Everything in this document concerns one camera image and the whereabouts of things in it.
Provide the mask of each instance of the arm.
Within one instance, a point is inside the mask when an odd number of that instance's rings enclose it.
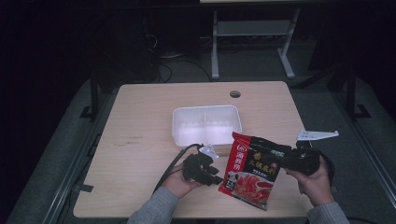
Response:
[[[172,215],[179,199],[202,184],[185,180],[181,170],[183,163],[174,167],[172,173],[163,182],[151,198],[135,211],[128,219],[128,224],[163,224],[172,221]]]
[[[346,215],[336,202],[319,205],[309,210],[310,223],[320,224],[348,224]]]
[[[322,157],[320,157],[319,169],[310,176],[288,169],[285,170],[288,175],[297,179],[300,192],[306,194],[314,205],[314,208],[308,212],[308,219],[312,224],[349,223],[338,203],[332,198],[326,161]]]
[[[177,207],[178,197],[169,189],[160,187],[143,206],[134,212],[128,224],[170,223]]]

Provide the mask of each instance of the package label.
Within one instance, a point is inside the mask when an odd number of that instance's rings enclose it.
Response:
[[[266,152],[251,146],[250,136],[233,133],[233,139],[219,191],[267,210],[267,201],[280,167],[267,160]]]

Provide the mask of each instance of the gray carpet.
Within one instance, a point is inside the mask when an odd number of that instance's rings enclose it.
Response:
[[[280,60],[277,58],[276,45],[262,48],[244,49],[236,53],[219,55],[220,79],[217,81],[262,81],[283,80],[296,84],[309,78],[314,72],[307,71],[309,59],[315,42],[299,41],[290,46],[290,63],[297,76],[294,80],[286,78]],[[169,82],[207,82],[210,72],[210,53],[181,57],[166,63],[172,69]],[[163,78],[169,76],[169,70],[160,66]],[[352,122],[345,114],[343,103],[345,93],[338,94],[327,90],[330,77],[325,77],[312,86],[302,90],[291,90],[304,126],[311,131],[338,131],[339,137],[312,142],[314,147],[323,150],[334,162],[336,175],[334,185],[337,192],[334,198],[341,204],[348,217],[359,217],[375,223],[394,223],[396,210],[387,193],[375,175],[375,170],[364,151],[359,137],[353,131],[353,125],[359,125],[366,134],[378,158],[383,162],[390,177],[396,180],[396,124],[375,99],[371,88],[358,79],[357,103],[363,104],[371,114],[370,119]],[[84,164],[90,161],[85,156],[91,149],[95,136],[103,130],[106,118],[117,96],[117,90],[111,94],[100,94],[100,114],[96,121],[79,117],[83,108],[90,105],[90,85],[85,83],[67,109],[58,129],[37,165],[31,180],[26,186],[8,223],[42,223],[48,220],[48,211],[54,199],[59,199],[59,187],[66,175],[78,179],[84,178]],[[79,150],[84,150],[77,164],[71,163]],[[81,219],[73,216],[73,205],[78,196],[77,187],[69,197],[59,200],[60,214],[52,220],[58,223],[125,223],[125,219]],[[304,223],[305,218],[288,219],[235,219],[217,220],[217,223]],[[192,223],[192,220],[174,220],[173,223]]]

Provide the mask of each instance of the hole in table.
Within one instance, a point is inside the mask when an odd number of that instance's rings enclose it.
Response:
[[[230,91],[230,96],[233,98],[239,98],[241,96],[240,91]]]

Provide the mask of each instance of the red logo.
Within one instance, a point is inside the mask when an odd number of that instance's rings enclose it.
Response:
[[[248,149],[244,145],[238,145],[236,149],[240,152],[246,152]]]

